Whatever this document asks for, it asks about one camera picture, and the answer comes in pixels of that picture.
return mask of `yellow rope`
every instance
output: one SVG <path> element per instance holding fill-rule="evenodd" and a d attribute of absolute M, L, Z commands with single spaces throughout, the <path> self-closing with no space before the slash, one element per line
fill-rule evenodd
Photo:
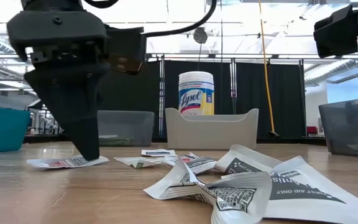
<path fill-rule="evenodd" d="M 272 131 L 274 132 L 273 110 L 272 110 L 272 102 L 270 101 L 269 80 L 268 80 L 268 76 L 267 76 L 265 34 L 264 34 L 264 22 L 263 22 L 263 19 L 262 19 L 262 3 L 261 3 L 261 0 L 259 0 L 259 11 L 260 11 L 260 28 L 262 30 L 262 48 L 264 50 L 265 83 L 266 83 L 267 101 L 268 101 L 268 109 L 269 109 L 269 112 L 270 112 L 270 124 L 272 125 Z"/>

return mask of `black curtain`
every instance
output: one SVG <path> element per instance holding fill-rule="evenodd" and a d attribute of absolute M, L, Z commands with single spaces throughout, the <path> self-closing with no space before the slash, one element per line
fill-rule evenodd
<path fill-rule="evenodd" d="M 237 113 L 259 109 L 258 138 L 271 131 L 264 65 L 237 63 Z M 303 75 L 298 65 L 269 65 L 268 81 L 275 132 L 284 138 L 306 136 Z"/>
<path fill-rule="evenodd" d="M 159 136 L 160 64 L 147 65 L 138 75 L 111 72 L 101 80 L 99 110 L 154 112 L 153 136 Z"/>
<path fill-rule="evenodd" d="M 165 61 L 165 108 L 178 109 L 179 74 L 197 70 L 198 62 Z M 214 77 L 215 114 L 233 114 L 230 63 L 200 62 L 199 71 L 209 72 Z M 166 136 L 165 118 L 163 127 Z"/>

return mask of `table surface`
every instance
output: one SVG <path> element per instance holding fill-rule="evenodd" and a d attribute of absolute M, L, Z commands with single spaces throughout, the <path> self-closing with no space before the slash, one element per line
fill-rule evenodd
<path fill-rule="evenodd" d="M 154 144 L 152 148 L 166 148 L 166 144 Z M 109 162 L 60 170 L 40 170 L 27 165 L 26 160 L 78 154 L 70 142 L 30 144 L 17 152 L 0 153 L 0 223 L 210 223 L 212 207 L 208 204 L 187 199 L 159 201 L 142 191 L 164 177 L 169 167 L 134 169 L 113 159 L 140 156 L 140 150 L 103 147 L 101 155 Z M 257 151 L 281 161 L 301 155 L 320 173 L 358 197 L 358 157 L 330 155 L 326 147 L 302 144 L 259 144 Z M 216 160 L 227 153 L 192 152 Z M 220 176 L 218 171 L 208 171 L 200 179 L 211 182 Z"/>

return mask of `lysol wipes container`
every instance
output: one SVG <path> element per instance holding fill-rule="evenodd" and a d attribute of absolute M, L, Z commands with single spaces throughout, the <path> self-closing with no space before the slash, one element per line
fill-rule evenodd
<path fill-rule="evenodd" d="M 208 72 L 179 75 L 179 111 L 181 114 L 214 114 L 214 77 Z"/>

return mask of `white paper wrapper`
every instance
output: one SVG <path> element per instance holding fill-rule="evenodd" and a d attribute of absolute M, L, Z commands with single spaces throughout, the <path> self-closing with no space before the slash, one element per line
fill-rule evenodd
<path fill-rule="evenodd" d="M 142 149 L 142 156 L 152 156 L 152 157 L 160 157 L 160 156 L 175 156 L 175 150 L 166 150 L 166 149 Z"/>
<path fill-rule="evenodd" d="M 162 163 L 160 159 L 149 159 L 144 157 L 115 157 L 114 159 L 135 168 L 155 166 Z"/>
<path fill-rule="evenodd" d="M 253 169 L 270 172 L 272 193 L 265 218 L 358 223 L 358 198 L 320 174 L 302 157 L 273 166 L 273 158 L 261 159 L 268 156 L 243 146 L 232 149 L 216 163 L 216 169 L 234 176 Z"/>
<path fill-rule="evenodd" d="M 115 157 L 114 159 L 135 168 L 143 168 L 159 164 L 174 166 L 177 163 L 178 158 L 179 156 L 165 156 L 164 158 Z M 196 175 L 213 169 L 216 163 L 216 161 L 211 158 L 200 158 L 192 153 L 190 153 L 190 155 L 180 156 L 180 158 L 183 162 L 188 164 L 190 170 Z"/>
<path fill-rule="evenodd" d="M 30 164 L 38 168 L 48 168 L 48 169 L 57 169 L 57 168 L 78 168 L 78 167 L 88 167 L 102 162 L 107 162 L 109 159 L 103 156 L 100 156 L 99 159 L 93 161 L 87 161 L 83 156 L 73 156 L 67 159 L 28 159 L 27 164 Z"/>
<path fill-rule="evenodd" d="M 208 203 L 213 206 L 212 224 L 243 224 L 261 221 L 271 187 L 266 172 L 240 174 L 205 185 L 178 160 L 162 180 L 144 191 L 157 200 L 189 197 Z"/>

